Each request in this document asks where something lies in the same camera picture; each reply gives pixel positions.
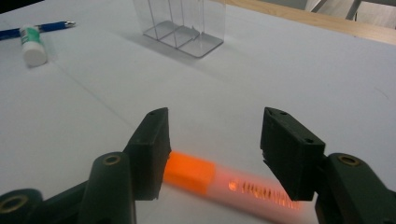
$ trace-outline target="wooden table edge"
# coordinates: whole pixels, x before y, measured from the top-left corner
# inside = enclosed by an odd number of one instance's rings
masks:
[[[354,35],[356,37],[396,45],[396,30],[386,27],[357,21],[348,21],[342,18],[303,11],[291,7],[283,7],[259,0],[226,0],[226,3],[231,6],[242,7],[291,21],[297,21],[348,35]]]

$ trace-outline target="clear acrylic stand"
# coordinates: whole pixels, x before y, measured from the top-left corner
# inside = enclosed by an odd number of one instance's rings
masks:
[[[134,0],[143,34],[194,57],[224,42],[225,0]]]

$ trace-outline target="pen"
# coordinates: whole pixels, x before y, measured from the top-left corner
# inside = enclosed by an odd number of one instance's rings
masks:
[[[36,27],[40,32],[50,32],[50,31],[67,29],[70,27],[74,27],[75,25],[76,25],[76,23],[74,21],[58,21],[58,22],[54,22],[54,23],[37,25]],[[19,28],[0,31],[0,40],[16,38],[16,37],[20,37],[20,36],[21,36],[21,34],[20,34]]]
[[[275,223],[315,223],[304,202],[294,202],[282,186],[228,167],[172,151],[163,181],[212,201],[229,205]]]

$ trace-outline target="glue stick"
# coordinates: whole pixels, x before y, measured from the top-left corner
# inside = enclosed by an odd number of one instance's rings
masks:
[[[40,41],[40,32],[33,25],[24,25],[20,29],[22,54],[30,66],[39,66],[47,61],[47,54]]]

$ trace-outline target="table surface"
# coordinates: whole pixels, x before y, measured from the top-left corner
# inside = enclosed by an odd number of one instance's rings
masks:
[[[42,34],[49,61],[34,68],[19,39],[0,42],[0,194],[34,188],[48,198],[75,186],[165,106],[178,151],[275,179],[259,147],[271,106],[321,138],[327,155],[355,155],[396,189],[396,46],[264,10],[227,6],[225,43],[200,60],[142,36],[130,0],[50,0],[1,14],[2,30],[78,26]],[[158,201],[137,203],[137,220],[265,223],[166,185]]]

